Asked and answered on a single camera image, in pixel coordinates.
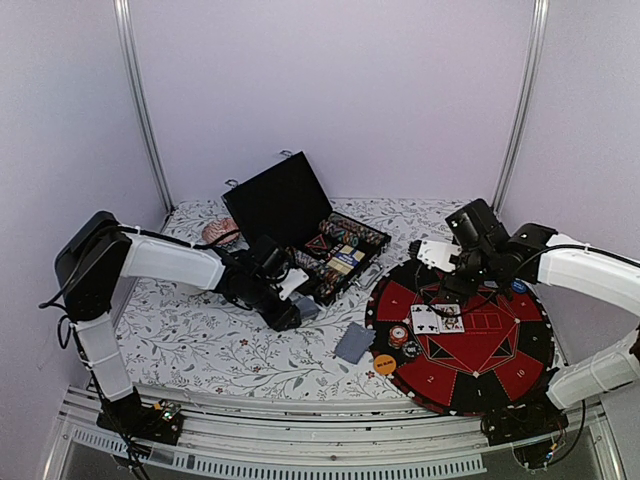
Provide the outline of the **blue small blind button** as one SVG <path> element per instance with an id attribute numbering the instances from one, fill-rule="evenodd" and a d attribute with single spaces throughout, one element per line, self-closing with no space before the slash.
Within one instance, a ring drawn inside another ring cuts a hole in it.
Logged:
<path id="1" fill-rule="evenodd" d="M 518 294 L 524 294 L 528 291 L 528 287 L 527 285 L 520 281 L 520 280 L 514 280 L 511 282 L 511 289 Z"/>

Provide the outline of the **grey card deck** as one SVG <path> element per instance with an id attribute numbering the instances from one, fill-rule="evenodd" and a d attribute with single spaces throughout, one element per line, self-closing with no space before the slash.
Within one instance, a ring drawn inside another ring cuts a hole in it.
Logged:
<path id="1" fill-rule="evenodd" d="M 365 352 L 374 343 L 376 333 L 372 329 L 352 322 L 337 343 L 334 354 L 352 365 L 357 365 Z"/>

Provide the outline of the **red 5 poker chip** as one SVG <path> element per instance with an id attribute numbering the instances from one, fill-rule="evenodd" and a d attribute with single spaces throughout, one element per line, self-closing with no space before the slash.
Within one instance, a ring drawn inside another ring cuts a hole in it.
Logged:
<path id="1" fill-rule="evenodd" d="M 391 348 L 400 349 L 409 339 L 406 327 L 395 325 L 389 330 L 388 344 Z"/>

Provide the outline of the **black 100 poker chips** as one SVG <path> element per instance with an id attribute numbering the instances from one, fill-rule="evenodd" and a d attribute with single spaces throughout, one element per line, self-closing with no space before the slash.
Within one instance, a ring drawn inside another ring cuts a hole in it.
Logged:
<path id="1" fill-rule="evenodd" d="M 407 341 L 402 346 L 402 352 L 407 358 L 413 359 L 418 357 L 422 353 L 422 350 L 415 341 Z"/>

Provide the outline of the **orange big blind button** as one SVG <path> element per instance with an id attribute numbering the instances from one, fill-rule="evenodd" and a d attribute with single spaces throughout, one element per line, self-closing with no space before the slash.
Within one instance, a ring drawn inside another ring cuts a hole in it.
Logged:
<path id="1" fill-rule="evenodd" d="M 373 359 L 373 368 L 376 373 L 388 376 L 396 370 L 397 361 L 389 354 L 380 354 Z"/>

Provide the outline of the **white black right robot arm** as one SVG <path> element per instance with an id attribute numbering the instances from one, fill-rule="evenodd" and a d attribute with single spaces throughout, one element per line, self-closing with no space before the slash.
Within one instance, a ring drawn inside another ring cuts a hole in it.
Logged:
<path id="1" fill-rule="evenodd" d="M 505 293 L 514 281 L 562 287 L 639 312 L 639 263 L 582 243 L 557 230 L 527 223 L 509 234 L 483 199 L 476 199 L 446 223 L 450 243 L 414 244 L 417 258 L 441 273 L 438 290 L 446 303 L 464 304 L 486 281 Z M 533 393 L 511 406 L 493 407 L 481 427 L 498 445 L 550 432 L 565 410 L 587 398 L 616 390 L 639 378 L 639 332 L 574 365 L 550 367 Z"/>

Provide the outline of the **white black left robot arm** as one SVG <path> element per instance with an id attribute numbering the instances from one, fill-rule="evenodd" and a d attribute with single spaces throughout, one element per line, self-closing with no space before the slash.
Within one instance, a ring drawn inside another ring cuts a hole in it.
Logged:
<path id="1" fill-rule="evenodd" d="M 275 331 L 300 325 L 300 310 L 290 296 L 309 277 L 288 252 L 268 237 L 236 251 L 221 242 L 187 242 L 122 224 L 112 213 L 98 211 L 56 256 L 59 290 L 40 307 L 61 310 L 70 325 L 69 336 L 101 403 L 98 427 L 126 442 L 175 446 L 184 423 L 175 401 L 144 404 L 130 377 L 117 329 L 133 295 L 114 306 L 120 284 L 130 290 L 143 279 L 181 284 L 255 312 Z"/>

